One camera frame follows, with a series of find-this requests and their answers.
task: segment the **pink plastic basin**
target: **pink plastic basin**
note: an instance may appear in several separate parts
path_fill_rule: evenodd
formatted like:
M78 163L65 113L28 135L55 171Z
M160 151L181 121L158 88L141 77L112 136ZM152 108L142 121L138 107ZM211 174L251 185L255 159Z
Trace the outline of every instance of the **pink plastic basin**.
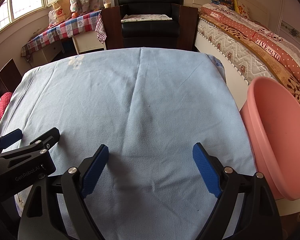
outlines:
M278 82L255 78L240 111L256 168L275 199L300 198L300 104Z

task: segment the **floor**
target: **floor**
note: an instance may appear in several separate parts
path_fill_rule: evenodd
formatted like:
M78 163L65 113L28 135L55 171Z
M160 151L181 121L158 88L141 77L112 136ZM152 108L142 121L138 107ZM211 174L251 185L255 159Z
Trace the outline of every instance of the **floor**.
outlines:
M63 46L65 52L64 53L60 52L58 55L56 55L54 57L54 59L52 60L52 62L63 59L63 58L72 57L72 56L77 55L77 51L75 50L72 38L62 40L62 46ZM95 51L102 51L102 50L103 49L89 50L89 51L84 52L82 54L89 53L89 52L95 52Z

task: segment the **blue gripper pad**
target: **blue gripper pad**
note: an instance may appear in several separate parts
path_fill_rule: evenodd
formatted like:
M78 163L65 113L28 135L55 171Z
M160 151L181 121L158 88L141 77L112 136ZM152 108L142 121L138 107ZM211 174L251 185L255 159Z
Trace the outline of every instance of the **blue gripper pad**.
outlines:
M220 178L211 165L209 159L206 156L198 144L193 146L192 156L198 170L205 182L207 189L210 193L214 194L216 198L220 197L222 190L220 188Z
M82 178L81 196L86 198L87 195L91 194L100 178L100 175L106 166L109 159L109 149L104 146L99 152L98 156L91 163L90 167Z
M16 129L5 136L2 136L0 139L0 148L7 149L9 146L22 139L22 131Z

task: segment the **checkered tablecloth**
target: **checkered tablecloth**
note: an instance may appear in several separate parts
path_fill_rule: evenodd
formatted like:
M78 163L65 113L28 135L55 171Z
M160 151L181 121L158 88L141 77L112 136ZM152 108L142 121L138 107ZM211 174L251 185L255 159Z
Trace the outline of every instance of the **checkered tablecloth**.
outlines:
M21 56L26 57L28 62L31 62L31 54L43 47L65 38L85 33L89 31L98 32L98 40L103 44L106 39L106 34L103 32L103 22L101 17L101 10L94 11L82 15L76 19L67 20L51 29L48 29L30 40L22 47Z

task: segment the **paper bag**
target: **paper bag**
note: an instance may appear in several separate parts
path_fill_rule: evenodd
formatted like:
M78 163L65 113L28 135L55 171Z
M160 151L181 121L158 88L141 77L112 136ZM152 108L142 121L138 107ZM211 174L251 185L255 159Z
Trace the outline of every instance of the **paper bag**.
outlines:
M71 17L70 0L58 0L52 6L56 11L58 23L66 21Z

